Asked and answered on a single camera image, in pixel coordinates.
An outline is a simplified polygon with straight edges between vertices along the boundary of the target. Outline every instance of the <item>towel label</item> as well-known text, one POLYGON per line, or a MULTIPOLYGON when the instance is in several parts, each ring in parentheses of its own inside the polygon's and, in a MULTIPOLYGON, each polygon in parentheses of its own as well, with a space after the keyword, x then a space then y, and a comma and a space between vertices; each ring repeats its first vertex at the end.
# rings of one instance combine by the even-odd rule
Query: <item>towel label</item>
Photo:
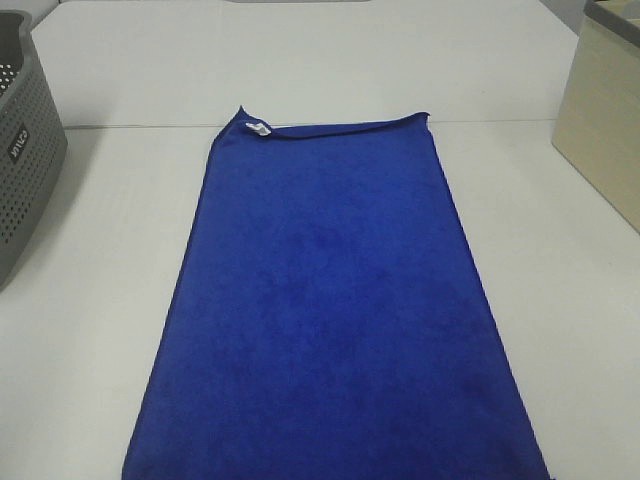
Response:
POLYGON ((245 123, 247 128, 250 128, 261 137, 266 137, 271 134, 271 130, 264 123, 245 123))

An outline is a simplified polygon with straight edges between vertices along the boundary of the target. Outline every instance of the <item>white surface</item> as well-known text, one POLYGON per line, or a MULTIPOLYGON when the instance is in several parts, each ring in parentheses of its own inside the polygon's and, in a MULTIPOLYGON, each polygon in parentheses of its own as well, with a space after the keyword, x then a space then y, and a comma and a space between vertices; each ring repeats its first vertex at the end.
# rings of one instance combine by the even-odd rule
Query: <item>white surface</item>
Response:
MULTIPOLYGON (((432 126, 552 475, 629 480, 640 236, 551 129, 432 126)), ((68 132, 60 183, 0 296, 0 478, 120 478, 215 132, 68 132)))
POLYGON ((551 119, 576 46, 533 0, 67 2, 34 40, 67 126, 551 119))
POLYGON ((58 0, 0 0, 0 10, 23 10, 33 18, 33 25, 40 22, 58 6, 58 0))

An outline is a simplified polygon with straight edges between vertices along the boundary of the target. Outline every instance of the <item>beige box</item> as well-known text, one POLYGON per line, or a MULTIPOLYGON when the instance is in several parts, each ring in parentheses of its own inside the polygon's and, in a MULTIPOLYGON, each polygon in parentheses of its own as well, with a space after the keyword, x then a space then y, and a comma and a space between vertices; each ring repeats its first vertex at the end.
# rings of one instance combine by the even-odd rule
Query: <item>beige box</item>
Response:
POLYGON ((640 1, 585 14, 553 145, 640 232, 640 1))

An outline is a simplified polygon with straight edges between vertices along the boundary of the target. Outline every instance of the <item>basket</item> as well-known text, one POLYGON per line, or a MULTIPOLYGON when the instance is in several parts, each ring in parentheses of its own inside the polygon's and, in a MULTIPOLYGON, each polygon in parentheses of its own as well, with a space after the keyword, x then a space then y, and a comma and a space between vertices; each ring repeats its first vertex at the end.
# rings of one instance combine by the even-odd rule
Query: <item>basket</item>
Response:
POLYGON ((25 12, 0 12, 0 285, 51 196, 67 150, 25 12))

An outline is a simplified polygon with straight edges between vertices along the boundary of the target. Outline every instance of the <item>storage box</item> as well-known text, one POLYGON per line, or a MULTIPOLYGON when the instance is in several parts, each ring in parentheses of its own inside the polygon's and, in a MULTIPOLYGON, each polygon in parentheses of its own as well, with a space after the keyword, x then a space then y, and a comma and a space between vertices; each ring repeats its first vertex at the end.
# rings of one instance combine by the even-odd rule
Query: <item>storage box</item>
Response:
POLYGON ((67 139, 28 14, 0 11, 0 285, 49 200, 67 139))
POLYGON ((553 144, 640 232, 640 2, 585 14, 553 144))

